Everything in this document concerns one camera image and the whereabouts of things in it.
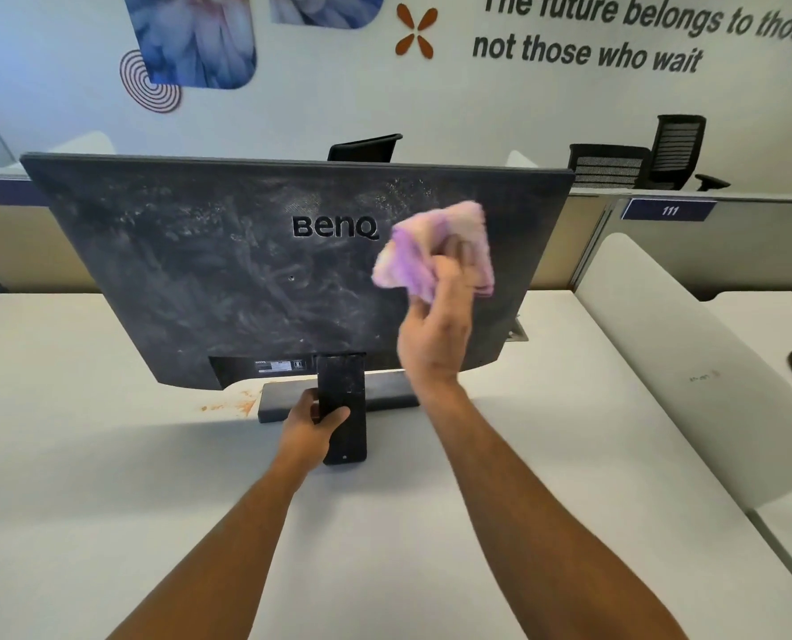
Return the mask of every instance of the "orange petal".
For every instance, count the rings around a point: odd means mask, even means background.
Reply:
[[[432,24],[438,21],[438,10],[435,8],[430,8],[426,11],[426,14],[422,16],[422,20],[420,20],[420,26],[417,31],[422,31],[423,29],[428,29]]]
[[[417,36],[416,41],[420,43],[420,51],[422,51],[422,55],[424,55],[429,60],[434,58],[434,47],[432,47],[431,42],[427,41],[422,36]]]
[[[403,56],[408,52],[410,46],[414,44],[414,34],[409,34],[396,43],[396,55]]]
[[[410,9],[408,9],[406,6],[399,4],[396,7],[396,15],[408,26],[409,29],[414,28],[414,19],[410,15]]]

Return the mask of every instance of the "monitor stand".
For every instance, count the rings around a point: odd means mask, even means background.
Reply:
[[[325,417],[340,406],[351,409],[349,418],[334,432],[326,465],[366,459],[367,411],[419,406],[404,371],[363,373],[363,355],[316,357],[316,380],[276,381],[262,387],[259,421],[283,422],[301,393],[319,388],[319,414]]]

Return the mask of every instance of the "quote on wall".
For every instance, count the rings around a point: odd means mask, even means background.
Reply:
[[[476,36],[474,58],[581,66],[596,64],[617,69],[695,74],[706,58],[695,45],[701,36],[724,33],[736,39],[792,42],[792,17],[780,9],[755,13],[743,7],[730,10],[690,8],[672,0],[486,0],[487,13],[538,16],[544,20],[646,27],[681,32],[689,40],[683,50],[648,50],[630,41],[619,44],[577,44],[556,35],[529,33]]]

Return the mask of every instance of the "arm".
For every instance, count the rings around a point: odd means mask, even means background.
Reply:
[[[292,497],[348,417],[338,408],[313,423],[315,390],[283,423],[271,467],[230,512],[113,631],[110,640],[246,640]]]
[[[524,633],[531,640],[685,638],[654,593],[565,510],[459,386],[473,287],[468,261],[449,254],[435,257],[431,309],[411,299],[399,356]]]

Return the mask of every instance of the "person's left hand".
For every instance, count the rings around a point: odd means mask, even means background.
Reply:
[[[274,458],[274,464],[292,468],[300,473],[302,479],[322,464],[330,445],[331,433],[346,421],[351,412],[347,406],[342,406],[316,424],[319,415],[316,395],[315,388],[308,388],[301,393],[298,403],[283,422],[283,433]]]

